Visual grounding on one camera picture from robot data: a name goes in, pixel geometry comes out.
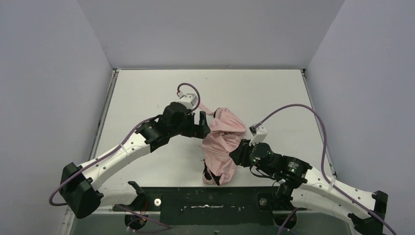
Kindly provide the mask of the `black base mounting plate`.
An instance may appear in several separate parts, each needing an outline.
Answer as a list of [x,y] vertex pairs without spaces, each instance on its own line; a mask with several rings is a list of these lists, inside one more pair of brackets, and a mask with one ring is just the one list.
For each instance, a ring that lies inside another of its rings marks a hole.
[[154,212],[161,223],[175,225],[271,226],[277,212],[291,203],[278,201],[276,187],[143,187],[128,209]]

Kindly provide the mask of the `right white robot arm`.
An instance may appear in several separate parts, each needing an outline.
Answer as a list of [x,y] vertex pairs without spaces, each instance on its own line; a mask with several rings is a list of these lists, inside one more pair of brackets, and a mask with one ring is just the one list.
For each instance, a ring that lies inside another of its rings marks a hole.
[[259,178],[278,183],[272,196],[282,210],[309,209],[345,221],[362,235],[383,234],[386,193],[368,192],[329,179],[307,162],[273,152],[264,142],[251,145],[243,139],[229,156],[236,165],[255,167],[260,171]]

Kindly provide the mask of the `pink folding umbrella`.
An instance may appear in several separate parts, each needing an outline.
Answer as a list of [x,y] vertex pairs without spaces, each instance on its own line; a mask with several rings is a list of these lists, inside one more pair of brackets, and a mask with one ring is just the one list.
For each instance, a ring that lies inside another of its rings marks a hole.
[[210,133],[202,140],[204,170],[202,181],[205,185],[229,183],[236,171],[236,164],[230,153],[237,149],[247,127],[230,109],[218,108],[210,113],[213,120],[208,127]]

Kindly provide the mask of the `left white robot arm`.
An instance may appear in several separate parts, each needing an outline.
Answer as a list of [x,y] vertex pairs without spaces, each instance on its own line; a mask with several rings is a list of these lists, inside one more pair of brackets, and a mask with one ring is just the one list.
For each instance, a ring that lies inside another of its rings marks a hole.
[[78,219],[85,218],[103,206],[138,205],[140,187],[134,181],[110,186],[106,181],[140,157],[169,143],[175,136],[204,139],[210,132],[207,113],[195,114],[184,104],[172,102],[162,114],[140,122],[116,147],[80,165],[67,164],[62,171],[58,192],[64,205]]

